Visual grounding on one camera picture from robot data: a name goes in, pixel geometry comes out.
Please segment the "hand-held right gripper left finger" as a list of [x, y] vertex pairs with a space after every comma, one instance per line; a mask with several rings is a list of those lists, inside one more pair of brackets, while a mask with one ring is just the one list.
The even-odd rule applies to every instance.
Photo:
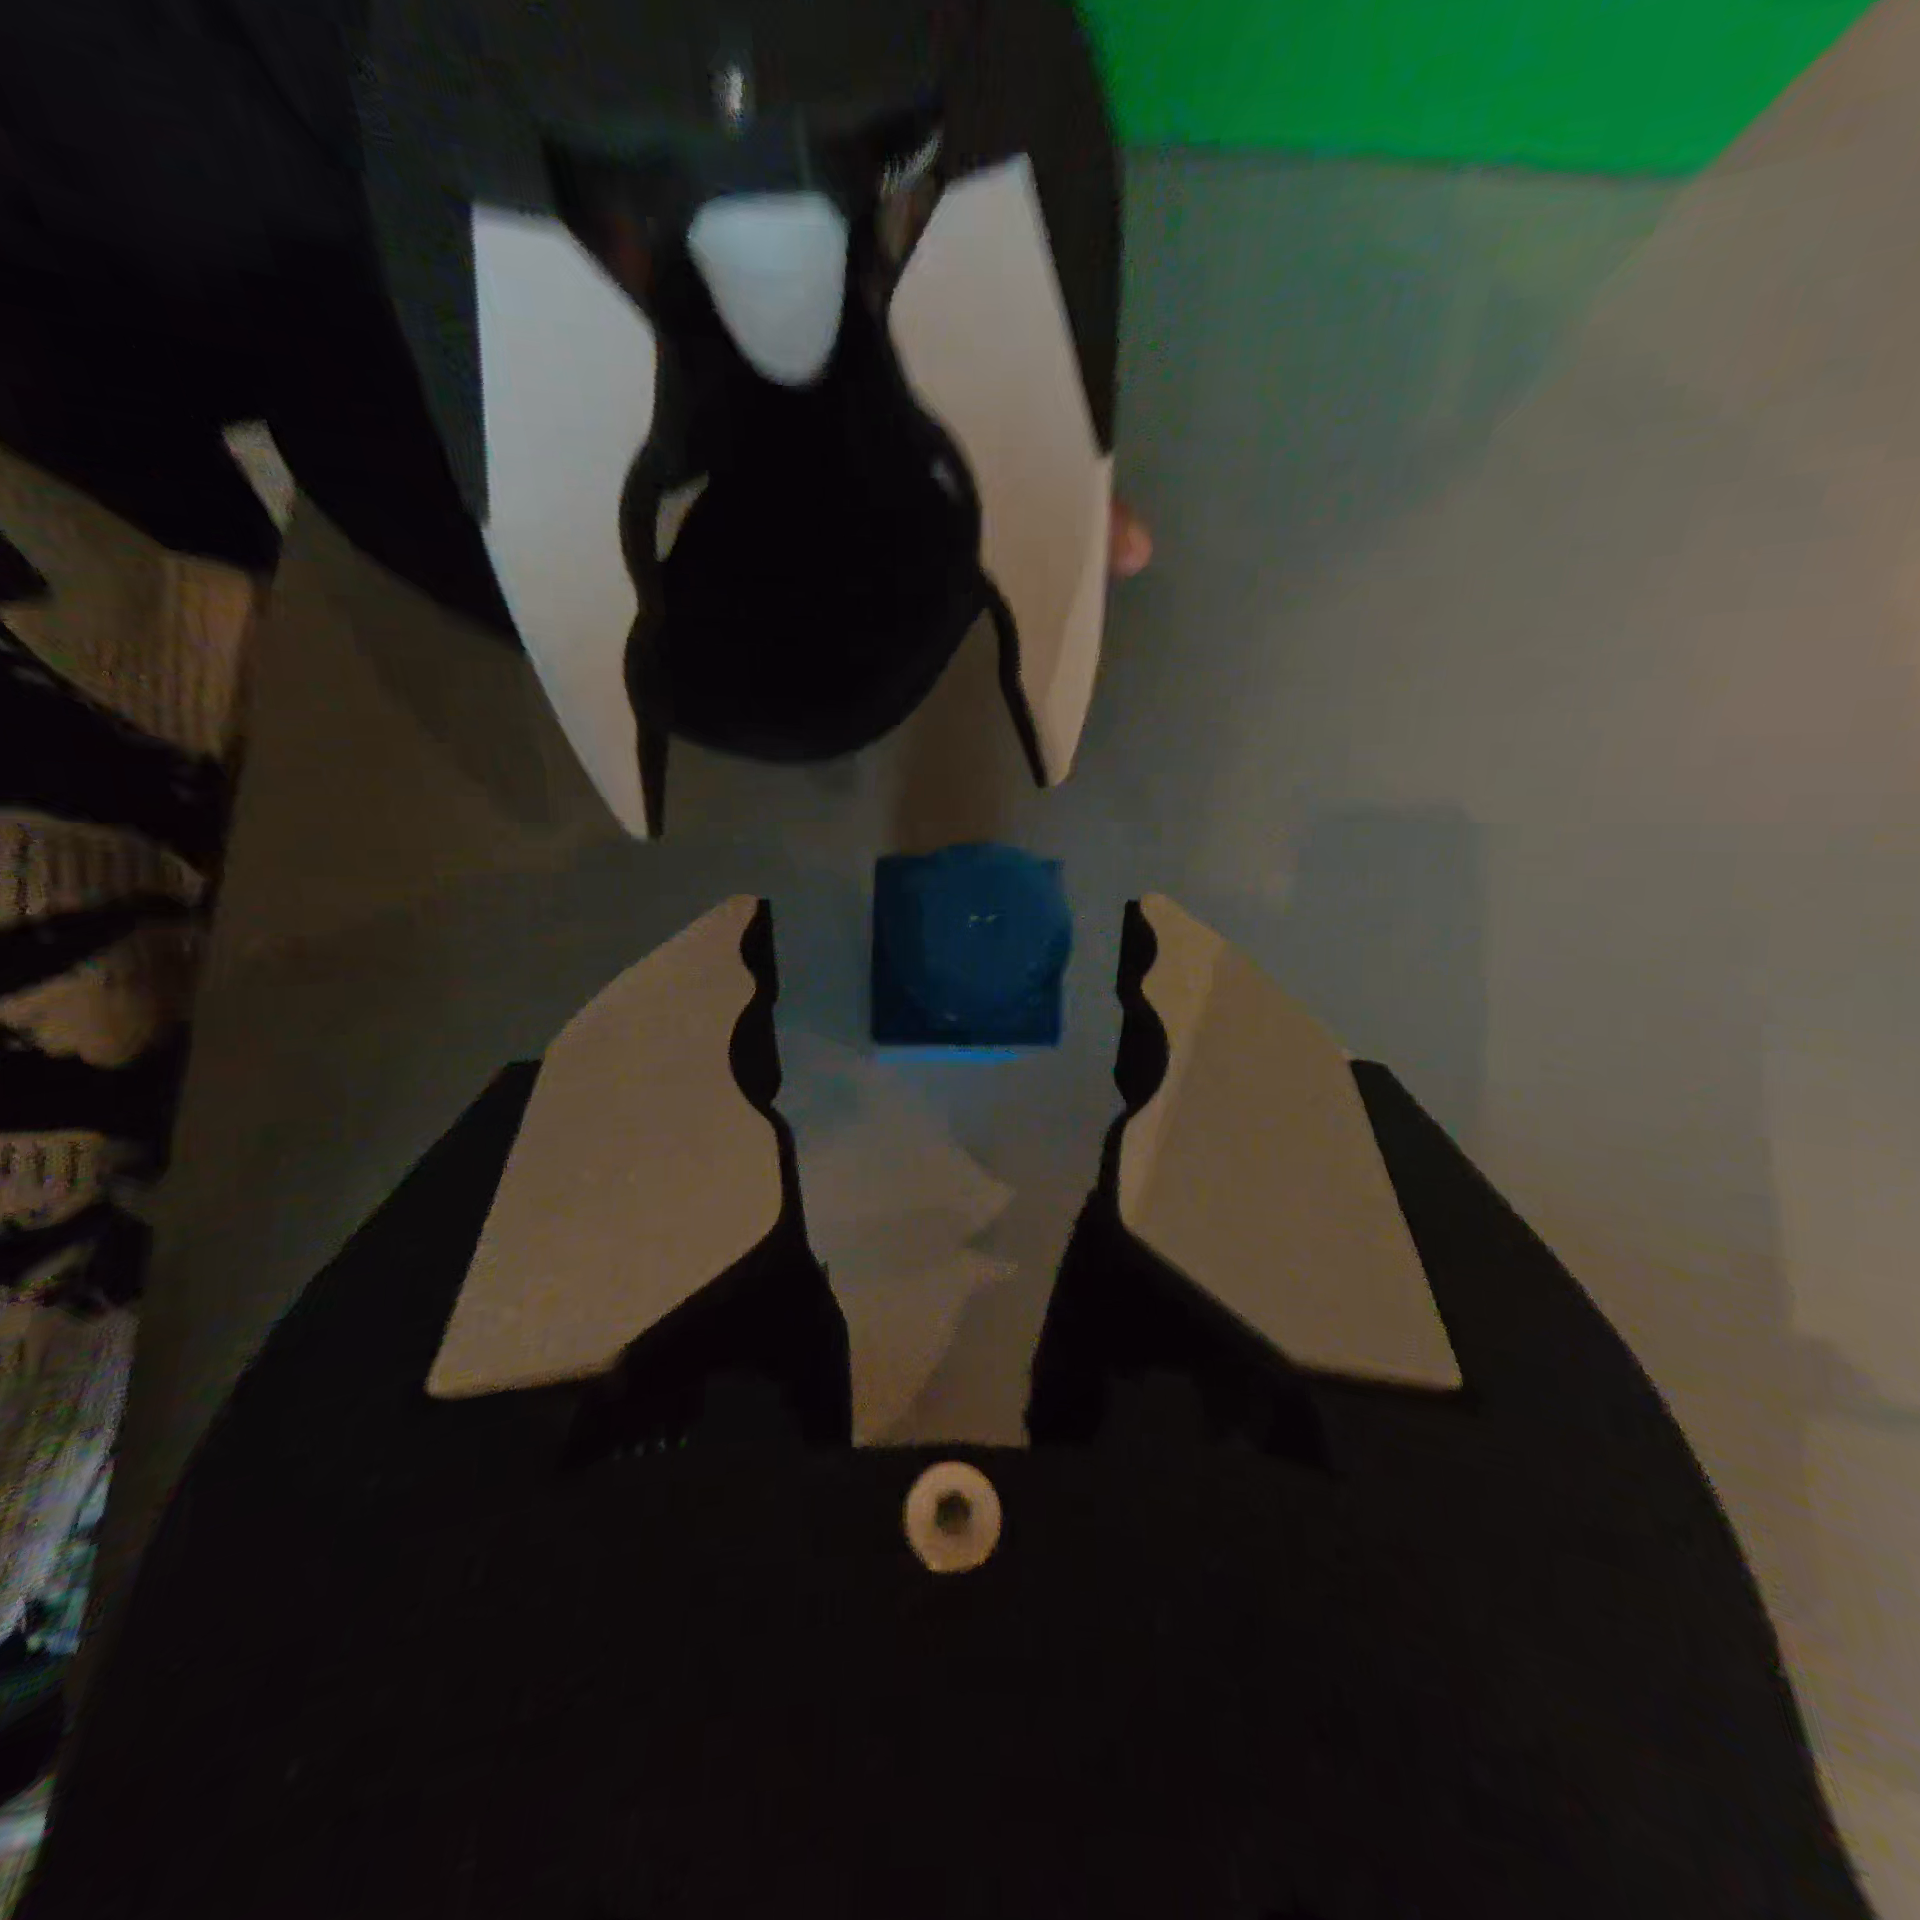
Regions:
[[424, 1391], [607, 1381], [779, 1221], [768, 1093], [733, 1063], [762, 1009], [733, 897], [613, 976], [540, 1057]]

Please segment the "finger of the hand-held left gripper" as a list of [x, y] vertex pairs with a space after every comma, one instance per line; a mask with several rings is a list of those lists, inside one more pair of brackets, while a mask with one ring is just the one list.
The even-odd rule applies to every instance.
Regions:
[[478, 206], [471, 263], [493, 574], [566, 745], [645, 840], [621, 500], [653, 426], [655, 338], [552, 217]]
[[943, 192], [888, 328], [907, 382], [972, 481], [1004, 701], [1034, 783], [1058, 787], [1101, 659], [1114, 460], [1096, 440], [1029, 157]]

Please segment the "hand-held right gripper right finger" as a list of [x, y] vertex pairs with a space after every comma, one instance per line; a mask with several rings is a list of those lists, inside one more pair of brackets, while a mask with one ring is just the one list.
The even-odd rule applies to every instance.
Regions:
[[1308, 1375], [1462, 1391], [1351, 1055], [1165, 897], [1126, 904], [1117, 998], [1124, 1232]]

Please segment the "blue mega block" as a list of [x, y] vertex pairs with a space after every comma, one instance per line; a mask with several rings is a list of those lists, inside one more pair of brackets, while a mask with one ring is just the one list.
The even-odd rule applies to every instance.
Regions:
[[1064, 1034], [1064, 867], [998, 842], [873, 863], [869, 1034], [881, 1048], [1002, 1055]]

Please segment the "green plastic bin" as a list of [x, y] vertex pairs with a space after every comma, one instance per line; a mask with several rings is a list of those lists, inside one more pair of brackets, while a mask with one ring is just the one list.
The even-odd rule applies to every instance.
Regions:
[[1086, 2], [1139, 150], [1707, 167], [1869, 2]]

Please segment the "black white patterned clothing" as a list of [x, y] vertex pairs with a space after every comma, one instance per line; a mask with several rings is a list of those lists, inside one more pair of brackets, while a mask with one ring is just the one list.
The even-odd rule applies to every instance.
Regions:
[[3, 453], [1, 1631], [78, 1646], [273, 559]]

